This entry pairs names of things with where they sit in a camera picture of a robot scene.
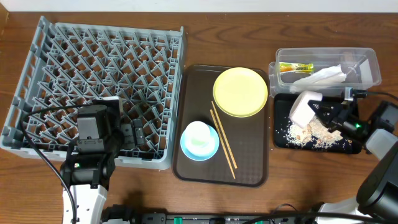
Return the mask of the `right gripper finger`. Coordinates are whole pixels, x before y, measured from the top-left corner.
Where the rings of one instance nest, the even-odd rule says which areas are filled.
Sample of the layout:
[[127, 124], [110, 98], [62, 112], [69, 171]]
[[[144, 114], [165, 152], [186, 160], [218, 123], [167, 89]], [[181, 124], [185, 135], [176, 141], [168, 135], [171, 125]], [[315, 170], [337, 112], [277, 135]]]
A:
[[310, 100], [308, 105], [318, 117], [332, 117], [338, 115], [336, 103]]
[[337, 130], [336, 124], [333, 122], [333, 117], [330, 114], [316, 114], [317, 119], [321, 124], [327, 128], [328, 132], [333, 133]]

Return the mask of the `white bowl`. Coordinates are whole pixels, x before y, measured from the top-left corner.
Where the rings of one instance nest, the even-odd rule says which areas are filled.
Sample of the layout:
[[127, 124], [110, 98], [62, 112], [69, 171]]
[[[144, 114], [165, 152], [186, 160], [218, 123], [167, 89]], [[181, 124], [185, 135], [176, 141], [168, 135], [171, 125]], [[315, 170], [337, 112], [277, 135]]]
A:
[[290, 120], [300, 128], [306, 128], [309, 122], [315, 116], [315, 112], [311, 109], [311, 107], [309, 107], [308, 102], [310, 100], [321, 101], [322, 98], [323, 95], [318, 92], [301, 92], [290, 109]]

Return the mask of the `white tissue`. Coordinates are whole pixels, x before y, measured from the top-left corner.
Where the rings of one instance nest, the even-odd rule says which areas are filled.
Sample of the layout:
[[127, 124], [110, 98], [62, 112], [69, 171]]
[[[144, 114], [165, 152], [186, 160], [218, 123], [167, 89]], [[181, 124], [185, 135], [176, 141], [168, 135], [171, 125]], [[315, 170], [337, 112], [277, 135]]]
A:
[[317, 91], [343, 83], [346, 77], [347, 74], [343, 73], [341, 65], [323, 68], [308, 77], [294, 81], [289, 91], [291, 93], [299, 93], [306, 90]]

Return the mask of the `green snack wrapper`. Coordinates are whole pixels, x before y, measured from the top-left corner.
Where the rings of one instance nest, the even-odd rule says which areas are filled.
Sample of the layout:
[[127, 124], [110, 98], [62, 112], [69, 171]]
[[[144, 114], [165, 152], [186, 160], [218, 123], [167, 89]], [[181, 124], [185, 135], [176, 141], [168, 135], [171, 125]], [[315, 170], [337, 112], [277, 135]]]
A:
[[280, 73], [287, 72], [298, 72], [298, 73], [313, 73], [314, 65], [312, 63], [290, 63], [290, 62], [280, 62], [279, 63]]

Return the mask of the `light blue saucer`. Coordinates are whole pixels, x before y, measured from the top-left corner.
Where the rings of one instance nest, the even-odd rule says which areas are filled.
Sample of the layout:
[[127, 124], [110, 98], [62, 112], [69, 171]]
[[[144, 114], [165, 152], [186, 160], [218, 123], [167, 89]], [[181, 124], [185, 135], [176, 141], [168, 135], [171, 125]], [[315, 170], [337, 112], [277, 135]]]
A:
[[218, 134], [216, 130], [208, 125], [208, 128], [210, 130], [210, 141], [209, 143], [203, 148], [205, 150], [205, 153], [203, 155], [195, 154], [193, 151], [190, 150], [188, 147], [188, 141], [187, 141], [187, 131], [185, 130], [183, 134], [181, 135], [180, 138], [180, 147], [183, 151], [183, 153], [191, 160], [193, 161], [205, 161], [210, 158], [212, 158], [218, 151], [219, 145], [220, 145], [220, 139], [218, 137]]

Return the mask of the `white plastic cup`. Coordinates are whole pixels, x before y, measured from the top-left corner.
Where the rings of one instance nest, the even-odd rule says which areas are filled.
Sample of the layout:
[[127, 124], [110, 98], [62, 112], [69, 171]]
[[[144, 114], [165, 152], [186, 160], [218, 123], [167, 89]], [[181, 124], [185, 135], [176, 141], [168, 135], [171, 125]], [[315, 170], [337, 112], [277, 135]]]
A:
[[188, 147], [195, 154], [203, 155], [203, 149], [210, 141], [210, 130], [208, 126], [201, 121], [194, 121], [190, 123], [187, 128]]

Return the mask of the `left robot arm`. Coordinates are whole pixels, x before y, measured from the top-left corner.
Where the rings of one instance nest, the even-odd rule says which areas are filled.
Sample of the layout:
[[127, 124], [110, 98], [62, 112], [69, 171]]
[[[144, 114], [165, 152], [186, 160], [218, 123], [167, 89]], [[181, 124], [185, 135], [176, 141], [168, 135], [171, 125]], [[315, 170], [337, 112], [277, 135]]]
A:
[[121, 124], [120, 108], [89, 105], [78, 110], [78, 139], [68, 147], [60, 168], [66, 187], [63, 191], [64, 223], [130, 223], [127, 214], [101, 217], [109, 181], [122, 149], [145, 143], [143, 124], [134, 119]]

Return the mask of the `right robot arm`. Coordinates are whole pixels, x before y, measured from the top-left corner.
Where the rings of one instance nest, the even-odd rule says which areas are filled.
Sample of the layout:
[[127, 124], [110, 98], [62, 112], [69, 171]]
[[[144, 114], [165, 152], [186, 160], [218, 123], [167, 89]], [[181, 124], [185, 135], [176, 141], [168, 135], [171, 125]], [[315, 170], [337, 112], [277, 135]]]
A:
[[317, 223], [359, 223], [359, 219], [375, 218], [397, 222], [397, 136], [393, 133], [397, 124], [397, 105], [382, 103], [367, 121], [351, 114], [355, 101], [332, 104], [310, 100], [309, 107], [316, 117], [331, 131], [339, 131], [344, 137], [361, 143], [367, 151], [379, 159], [379, 163], [361, 184], [353, 199], [338, 203], [324, 203], [319, 212], [330, 216], [316, 217]]

